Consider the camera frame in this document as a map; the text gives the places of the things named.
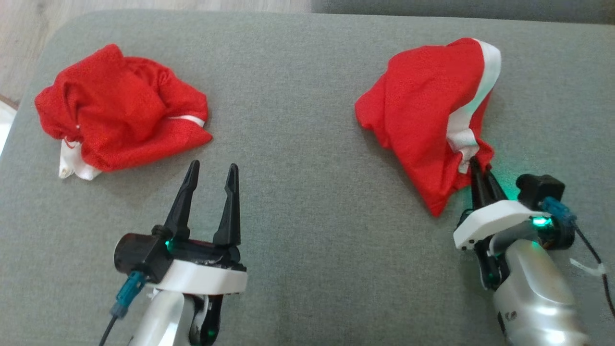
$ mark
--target gray couch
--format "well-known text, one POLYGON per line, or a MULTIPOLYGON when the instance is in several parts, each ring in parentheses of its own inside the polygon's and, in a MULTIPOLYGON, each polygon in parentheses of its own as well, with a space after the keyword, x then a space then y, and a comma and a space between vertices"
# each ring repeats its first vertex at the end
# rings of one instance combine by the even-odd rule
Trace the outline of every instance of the gray couch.
POLYGON ((614 0, 312 0, 312 11, 615 24, 614 0))
MULTIPOLYGON (((615 265, 615 26, 463 18, 99 12, 49 42, 0 159, 0 344, 95 345, 125 280, 112 253, 125 233, 164 220, 189 162, 201 161, 190 224, 209 240, 230 163, 240 169, 247 291, 226 299, 218 345, 501 345, 491 293, 452 231, 454 195, 431 217, 394 155, 354 118, 354 102, 405 49, 461 36, 502 51, 483 137, 505 190, 517 175, 567 184, 608 268, 615 265), (92 182, 57 177, 60 144, 34 96, 105 44, 149 57, 208 96, 208 145, 92 182)), ((594 345, 615 329, 577 242, 556 252, 594 345)), ((142 294, 111 333, 125 345, 142 294)))

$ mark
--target blue cable connector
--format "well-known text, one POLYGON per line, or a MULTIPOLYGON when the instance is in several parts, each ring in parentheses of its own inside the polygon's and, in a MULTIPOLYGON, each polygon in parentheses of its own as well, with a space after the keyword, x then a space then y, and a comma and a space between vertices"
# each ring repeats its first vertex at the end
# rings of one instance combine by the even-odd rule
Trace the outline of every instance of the blue cable connector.
POLYGON ((111 316, 117 317, 119 320, 123 319, 128 312, 130 303, 132 303, 143 287, 145 287, 146 282, 147 278, 142 272, 131 272, 128 279, 126 279, 126 282, 117 293, 117 302, 113 305, 113 308, 111 308, 111 316))
POLYGON ((553 197, 545 197, 541 204, 542 210, 553 215, 557 220, 561 221, 564 226, 575 227, 576 215, 574 215, 568 207, 562 202, 553 197))

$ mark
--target red garment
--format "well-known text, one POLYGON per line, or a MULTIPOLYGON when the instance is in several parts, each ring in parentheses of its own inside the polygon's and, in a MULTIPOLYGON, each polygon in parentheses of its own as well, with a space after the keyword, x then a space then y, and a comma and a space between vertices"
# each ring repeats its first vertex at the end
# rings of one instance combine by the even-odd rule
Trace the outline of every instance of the red garment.
POLYGON ((103 172, 141 166, 212 139, 205 95, 169 68, 110 44, 58 74, 34 100, 51 137, 81 142, 103 172), (176 116, 190 115, 184 119, 176 116))
POLYGON ((394 151, 434 216, 470 184, 470 158, 485 168, 493 157, 480 131, 500 64, 497 48, 471 38, 408 50, 355 104, 361 126, 394 151))

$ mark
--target black cable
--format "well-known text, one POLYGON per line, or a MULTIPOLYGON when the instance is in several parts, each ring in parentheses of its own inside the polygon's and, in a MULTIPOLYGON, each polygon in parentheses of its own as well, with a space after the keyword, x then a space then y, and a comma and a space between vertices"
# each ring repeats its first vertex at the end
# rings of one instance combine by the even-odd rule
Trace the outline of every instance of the black cable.
MULTIPOLYGON (((583 234, 583 232, 581 232, 581 229, 579 228, 579 226, 577 226, 576 222, 571 221, 571 224, 574 227, 574 231, 576 231, 576 233, 579 235, 579 238, 583 240, 583 243, 585 243, 585 246, 587 246, 589 251, 592 253, 593 258, 596 259, 596 262, 598 262, 599 265, 602 264, 602 260, 600 259, 600 256, 598 255, 596 250, 593 248, 593 246, 589 243, 589 240, 585 238, 585 235, 583 234)), ((613 300, 611 299, 611 291, 609 290, 609 281, 606 278, 606 273, 602 274, 602 283, 604 284, 604 287, 605 287, 606 303, 609 305, 609 308, 611 309, 611 314, 613 315, 613 318, 615 318, 615 307, 613 307, 613 300)))
POLYGON ((107 329, 105 330, 105 333, 103 334, 103 337, 100 339, 100 343, 98 344, 98 346, 104 346, 105 342, 107 341, 107 337, 109 336, 109 333, 111 332, 111 328, 113 328, 113 325, 115 324, 115 321, 117 321, 117 316, 111 317, 111 321, 109 321, 109 325, 107 326, 107 329))

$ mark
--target white fabric trim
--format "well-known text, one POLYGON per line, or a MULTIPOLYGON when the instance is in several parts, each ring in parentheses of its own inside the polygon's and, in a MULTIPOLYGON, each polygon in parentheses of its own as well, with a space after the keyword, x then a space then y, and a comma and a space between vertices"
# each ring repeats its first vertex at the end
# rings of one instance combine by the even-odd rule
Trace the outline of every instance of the white fabric trim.
POLYGON ((467 172, 471 157, 478 152, 478 143, 470 129, 470 120, 478 106, 480 106, 496 84, 502 65, 502 57, 497 48, 483 41, 473 40, 480 44, 480 48, 483 51, 483 59, 485 60, 483 76, 480 78, 474 98, 468 104, 450 114, 446 128, 446 140, 451 149, 453 151, 460 151, 463 155, 463 159, 459 164, 460 173, 467 172))
POLYGON ((58 176, 66 179, 73 174, 85 180, 92 180, 101 171, 83 162, 81 157, 81 143, 61 141, 60 147, 60 171, 58 176))
POLYGON ((200 127, 203 127, 203 125, 205 125, 205 121, 204 121, 204 120, 202 120, 202 119, 200 119, 200 118, 197 118, 197 117, 195 117, 194 115, 189 115, 189 114, 186 114, 186 115, 180 115, 180 116, 170 116, 170 117, 168 117, 167 119, 184 119, 184 120, 190 120, 190 121, 192 121, 193 123, 197 124, 197 125, 198 125, 198 126, 200 126, 200 127))

